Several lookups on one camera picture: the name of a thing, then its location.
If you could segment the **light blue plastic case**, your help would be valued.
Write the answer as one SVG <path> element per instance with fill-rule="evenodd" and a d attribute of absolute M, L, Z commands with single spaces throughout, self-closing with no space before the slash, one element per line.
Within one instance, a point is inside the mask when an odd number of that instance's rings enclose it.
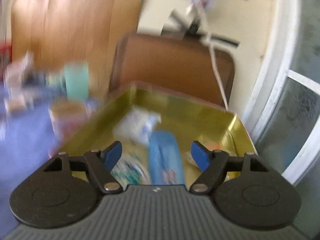
<path fill-rule="evenodd" d="M 167 131 L 151 133 L 148 167 L 153 185 L 184 185 L 185 176 L 175 136 Z"/>

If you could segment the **white blue wipes pack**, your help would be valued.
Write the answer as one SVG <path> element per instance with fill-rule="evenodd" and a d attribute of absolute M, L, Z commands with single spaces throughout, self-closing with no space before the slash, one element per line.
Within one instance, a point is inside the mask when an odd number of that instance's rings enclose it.
<path fill-rule="evenodd" d="M 113 128 L 113 135 L 148 146 L 152 132 L 161 121 L 159 113 L 133 106 Z"/>

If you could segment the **red white food can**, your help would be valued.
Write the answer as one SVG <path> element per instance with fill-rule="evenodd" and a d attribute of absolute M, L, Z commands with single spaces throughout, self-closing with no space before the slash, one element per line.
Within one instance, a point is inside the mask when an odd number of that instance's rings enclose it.
<path fill-rule="evenodd" d="M 74 100 L 54 101 L 49 107 L 49 116 L 58 141 L 68 139 L 88 120 L 86 104 Z"/>

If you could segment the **pink macaron biscuit tin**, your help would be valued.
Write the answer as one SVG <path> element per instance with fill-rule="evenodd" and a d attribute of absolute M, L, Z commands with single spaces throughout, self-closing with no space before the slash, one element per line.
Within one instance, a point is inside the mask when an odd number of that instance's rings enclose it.
<path fill-rule="evenodd" d="M 201 174 L 185 156 L 190 153 L 193 141 L 200 140 L 207 146 L 215 144 L 219 149 L 239 157 L 256 152 L 237 114 L 218 105 L 145 83 L 132 83 L 111 93 L 89 122 L 64 141 L 56 152 L 78 156 L 89 150 L 103 150 L 114 141 L 120 141 L 124 152 L 137 153 L 143 165 L 147 165 L 146 147 L 113 135 L 114 127 L 132 107 L 161 115 L 161 123 L 156 129 L 175 136 L 187 187 Z"/>

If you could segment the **blue patterned tablecloth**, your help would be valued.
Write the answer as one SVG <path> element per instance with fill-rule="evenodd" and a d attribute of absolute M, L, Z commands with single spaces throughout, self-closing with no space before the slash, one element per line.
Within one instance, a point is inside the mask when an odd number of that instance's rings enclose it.
<path fill-rule="evenodd" d="M 33 108 L 6 114 L 7 91 L 1 86 L 1 238 L 17 226 L 10 211 L 11 192 L 44 164 L 62 144 L 49 115 L 52 98 L 37 99 Z"/>

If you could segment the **white framed glass door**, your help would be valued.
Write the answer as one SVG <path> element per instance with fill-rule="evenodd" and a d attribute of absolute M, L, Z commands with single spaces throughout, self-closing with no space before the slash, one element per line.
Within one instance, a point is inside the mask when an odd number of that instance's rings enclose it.
<path fill-rule="evenodd" d="M 244 121 L 258 154 L 292 184 L 319 158 L 319 0 L 276 0 Z"/>

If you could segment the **mint green plastic mug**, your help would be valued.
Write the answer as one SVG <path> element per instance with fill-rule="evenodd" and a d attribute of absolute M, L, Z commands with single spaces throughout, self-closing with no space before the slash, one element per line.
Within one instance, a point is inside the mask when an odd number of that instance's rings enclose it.
<path fill-rule="evenodd" d="M 67 99 L 84 101 L 89 97 L 89 71 L 87 62 L 65 64 L 57 74 L 48 74 L 47 86 L 57 89 Z"/>

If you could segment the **brown woven chair back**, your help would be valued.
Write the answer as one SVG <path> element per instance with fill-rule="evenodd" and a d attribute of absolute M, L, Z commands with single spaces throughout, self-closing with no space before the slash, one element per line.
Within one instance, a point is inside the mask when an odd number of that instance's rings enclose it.
<path fill-rule="evenodd" d="M 127 34 L 116 47 L 109 91 L 139 81 L 224 106 L 231 96 L 235 64 L 224 50 L 216 49 L 215 59 L 224 98 L 212 68 L 209 48 L 200 41 Z"/>

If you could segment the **wood-pattern vinyl sheet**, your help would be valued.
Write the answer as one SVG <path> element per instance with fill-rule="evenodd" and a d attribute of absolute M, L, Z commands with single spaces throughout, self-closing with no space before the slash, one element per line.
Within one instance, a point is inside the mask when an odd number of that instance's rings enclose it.
<path fill-rule="evenodd" d="M 87 62 L 89 93 L 108 93 L 119 39 L 137 30 L 142 0 L 14 0 L 12 58 L 34 54 L 35 66 L 53 72 Z"/>

